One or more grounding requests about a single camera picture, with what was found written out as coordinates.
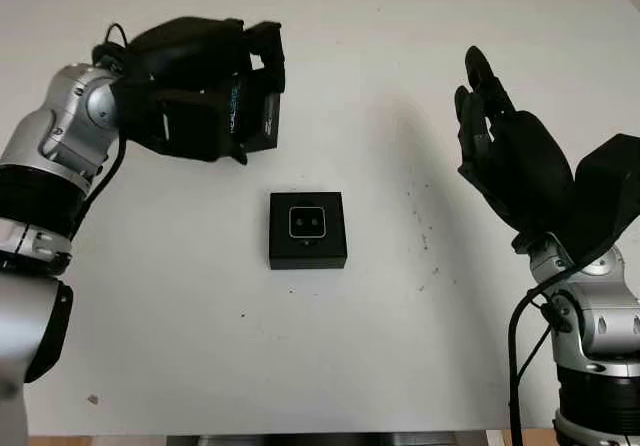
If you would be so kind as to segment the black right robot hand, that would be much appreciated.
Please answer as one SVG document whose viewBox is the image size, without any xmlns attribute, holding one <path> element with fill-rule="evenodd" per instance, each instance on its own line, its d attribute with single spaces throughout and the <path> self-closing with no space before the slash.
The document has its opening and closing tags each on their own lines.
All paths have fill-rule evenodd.
<svg viewBox="0 0 640 446">
<path fill-rule="evenodd" d="M 561 148 L 532 113 L 518 110 L 483 52 L 465 54 L 469 85 L 454 95 L 458 172 L 519 236 L 535 239 L 568 214 L 573 175 Z"/>
</svg>

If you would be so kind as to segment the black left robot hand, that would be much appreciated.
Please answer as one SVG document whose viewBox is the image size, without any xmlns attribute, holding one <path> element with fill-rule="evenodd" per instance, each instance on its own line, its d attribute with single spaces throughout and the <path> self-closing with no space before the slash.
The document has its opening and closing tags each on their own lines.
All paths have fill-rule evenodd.
<svg viewBox="0 0 640 446">
<path fill-rule="evenodd" d="M 246 163 L 278 143 L 281 25 L 181 17 L 126 49 L 112 90 L 128 138 L 164 156 Z"/>
</svg>

